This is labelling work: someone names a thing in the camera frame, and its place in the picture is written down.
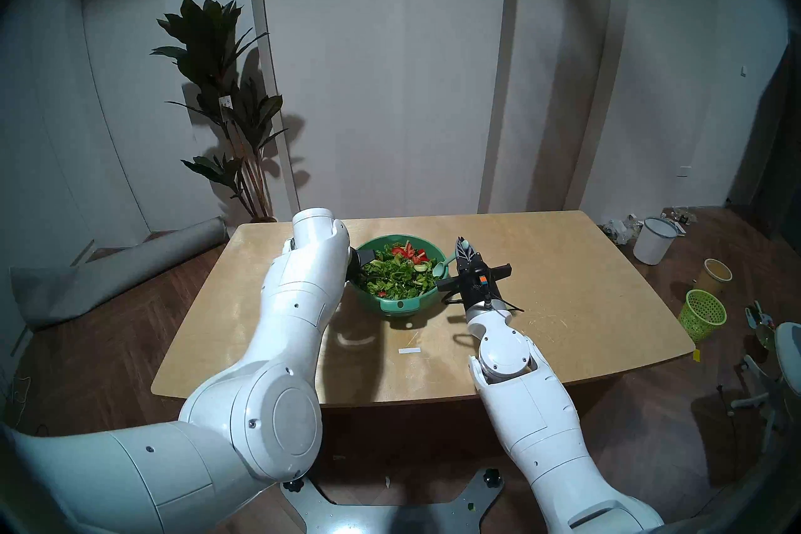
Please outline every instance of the mesh basket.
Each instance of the mesh basket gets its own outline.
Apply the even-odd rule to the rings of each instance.
[[[726,308],[713,295],[694,289],[687,293],[678,322],[696,343],[726,322]]]

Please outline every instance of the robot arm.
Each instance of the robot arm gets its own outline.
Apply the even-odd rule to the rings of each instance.
[[[54,438],[4,429],[77,529],[204,531],[311,467],[322,437],[319,346],[355,253],[325,209],[302,211],[292,228],[243,358],[197,388],[178,421]]]
[[[463,239],[457,240],[459,275],[441,281],[459,292],[469,333],[481,342],[470,372],[504,450],[531,485],[548,531],[648,531],[662,525],[647,504],[613,489],[584,444],[578,413],[537,346],[509,326],[496,279],[511,267],[489,269]]]

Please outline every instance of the bowl handle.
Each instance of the bowl handle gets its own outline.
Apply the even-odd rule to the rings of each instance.
[[[381,311],[387,314],[399,314],[401,312],[417,312],[420,309],[420,298],[411,299],[382,299]]]

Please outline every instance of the rolled mat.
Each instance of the rolled mat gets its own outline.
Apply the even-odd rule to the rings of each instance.
[[[225,241],[221,218],[77,267],[10,268],[11,290],[32,331],[75,318],[188,258]]]

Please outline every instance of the yellow cup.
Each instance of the yellow cup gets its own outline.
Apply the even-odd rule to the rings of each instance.
[[[720,296],[725,286],[731,282],[732,275],[729,267],[719,260],[707,258],[703,262],[703,269],[695,280],[694,288],[706,291],[715,297]]]

